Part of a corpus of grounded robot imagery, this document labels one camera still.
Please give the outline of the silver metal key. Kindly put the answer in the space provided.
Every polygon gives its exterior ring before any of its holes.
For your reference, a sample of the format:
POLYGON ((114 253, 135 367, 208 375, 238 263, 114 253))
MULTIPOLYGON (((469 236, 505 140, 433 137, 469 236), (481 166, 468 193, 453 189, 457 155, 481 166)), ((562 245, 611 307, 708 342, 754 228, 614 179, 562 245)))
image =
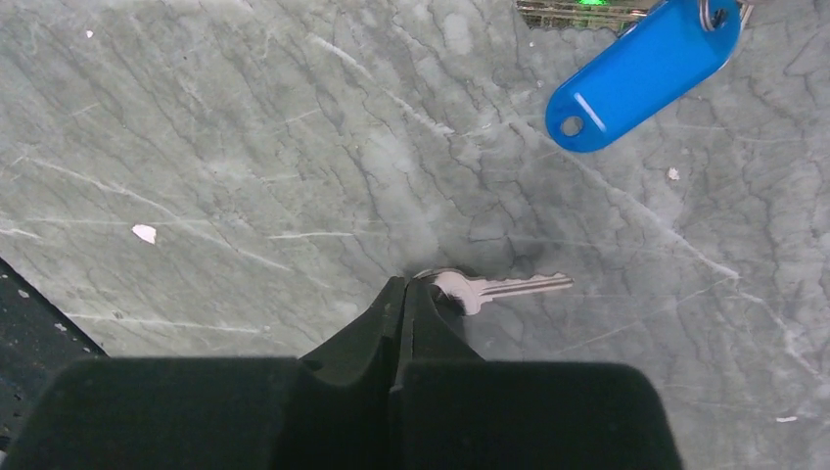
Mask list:
POLYGON ((471 277, 454 268, 421 271, 416 279, 436 286, 446 297, 460 304, 466 316, 478 314, 484 304, 500 298, 569 289, 575 280, 567 274, 536 274, 529 278, 487 279, 471 277))

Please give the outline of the blue plastic key tag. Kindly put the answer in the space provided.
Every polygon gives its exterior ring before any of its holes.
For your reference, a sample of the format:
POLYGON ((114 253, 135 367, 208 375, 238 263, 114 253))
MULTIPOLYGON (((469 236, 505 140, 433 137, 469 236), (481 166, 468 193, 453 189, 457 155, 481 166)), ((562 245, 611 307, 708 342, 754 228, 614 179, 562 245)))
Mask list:
POLYGON ((742 32, 736 1, 661 1, 552 94, 550 137, 578 153, 604 149, 720 70, 742 32))

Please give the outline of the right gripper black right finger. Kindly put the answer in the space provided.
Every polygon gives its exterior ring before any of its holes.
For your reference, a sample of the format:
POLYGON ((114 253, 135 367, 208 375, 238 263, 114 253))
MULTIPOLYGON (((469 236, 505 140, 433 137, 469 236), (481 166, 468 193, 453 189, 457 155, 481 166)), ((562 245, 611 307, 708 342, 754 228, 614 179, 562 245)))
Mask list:
POLYGON ((453 308, 436 304, 436 289, 425 279, 412 279, 406 286, 398 327, 398 390, 403 388, 405 372, 413 362, 482 360, 464 335, 453 328, 460 323, 460 315, 453 308))

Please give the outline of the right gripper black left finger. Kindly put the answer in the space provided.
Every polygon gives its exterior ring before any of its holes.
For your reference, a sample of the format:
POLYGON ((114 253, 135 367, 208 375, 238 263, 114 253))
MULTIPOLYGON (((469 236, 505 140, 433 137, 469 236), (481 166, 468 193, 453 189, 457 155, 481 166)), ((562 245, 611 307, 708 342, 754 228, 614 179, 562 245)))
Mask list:
POLYGON ((368 308, 300 361, 320 381, 354 387, 375 377, 388 379, 397 364, 399 325, 406 282, 390 278, 368 308))

